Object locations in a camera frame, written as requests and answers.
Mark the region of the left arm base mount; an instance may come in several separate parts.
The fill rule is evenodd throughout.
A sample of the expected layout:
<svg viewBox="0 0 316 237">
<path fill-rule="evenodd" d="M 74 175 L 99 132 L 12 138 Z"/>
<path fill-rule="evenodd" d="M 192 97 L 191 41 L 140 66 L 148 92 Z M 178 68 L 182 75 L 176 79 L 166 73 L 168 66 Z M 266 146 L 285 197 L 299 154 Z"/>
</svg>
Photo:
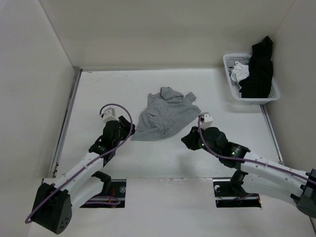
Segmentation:
<svg viewBox="0 0 316 237">
<path fill-rule="evenodd" d="M 126 179 L 111 181 L 109 188 L 92 197 L 80 208 L 125 208 Z"/>
</svg>

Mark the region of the grey tank top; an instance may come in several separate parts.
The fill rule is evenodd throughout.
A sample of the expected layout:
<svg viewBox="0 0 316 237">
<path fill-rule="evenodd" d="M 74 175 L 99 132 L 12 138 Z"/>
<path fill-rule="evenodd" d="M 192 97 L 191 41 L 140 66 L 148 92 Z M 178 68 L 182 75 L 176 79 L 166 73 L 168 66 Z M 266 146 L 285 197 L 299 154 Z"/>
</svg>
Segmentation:
<svg viewBox="0 0 316 237">
<path fill-rule="evenodd" d="M 196 99 L 192 92 L 184 95 L 170 87 L 150 93 L 131 140 L 160 141 L 176 135 L 200 115 L 201 110 L 193 104 Z"/>
</svg>

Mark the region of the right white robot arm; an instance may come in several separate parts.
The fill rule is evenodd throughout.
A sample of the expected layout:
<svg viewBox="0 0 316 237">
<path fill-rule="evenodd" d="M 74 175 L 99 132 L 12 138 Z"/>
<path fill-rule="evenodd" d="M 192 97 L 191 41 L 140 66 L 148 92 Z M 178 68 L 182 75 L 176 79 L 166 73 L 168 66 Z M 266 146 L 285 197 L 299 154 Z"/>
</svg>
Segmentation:
<svg viewBox="0 0 316 237">
<path fill-rule="evenodd" d="M 206 150 L 224 166 L 235 169 L 229 183 L 232 194 L 263 194 L 287 202 L 315 218 L 315 169 L 307 172 L 271 162 L 245 146 L 228 141 L 225 133 L 216 127 L 194 126 L 181 141 L 188 149 Z"/>
</svg>

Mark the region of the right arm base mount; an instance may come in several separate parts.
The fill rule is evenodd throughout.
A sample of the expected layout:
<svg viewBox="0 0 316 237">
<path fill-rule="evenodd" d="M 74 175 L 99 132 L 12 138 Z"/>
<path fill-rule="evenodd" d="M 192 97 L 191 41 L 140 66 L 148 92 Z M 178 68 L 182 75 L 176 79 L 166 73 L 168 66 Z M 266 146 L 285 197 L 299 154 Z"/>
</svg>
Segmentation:
<svg viewBox="0 0 316 237">
<path fill-rule="evenodd" d="M 258 194 L 247 193 L 240 187 L 234 187 L 230 179 L 213 179 L 215 204 L 217 208 L 261 208 Z"/>
</svg>

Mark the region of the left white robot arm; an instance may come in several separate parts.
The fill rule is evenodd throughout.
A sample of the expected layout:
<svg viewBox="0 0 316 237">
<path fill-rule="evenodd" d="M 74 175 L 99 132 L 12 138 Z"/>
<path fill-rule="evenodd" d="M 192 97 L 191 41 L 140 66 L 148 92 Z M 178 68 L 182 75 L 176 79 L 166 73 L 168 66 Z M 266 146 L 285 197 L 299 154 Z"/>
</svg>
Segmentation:
<svg viewBox="0 0 316 237">
<path fill-rule="evenodd" d="M 105 197 L 110 193 L 111 177 L 101 169 L 134 133 L 135 125 L 124 116 L 106 119 L 102 135 L 81 161 L 58 180 L 39 186 L 25 222 L 35 222 L 55 234 L 62 233 L 74 210 L 91 203 L 96 195 Z"/>
</svg>

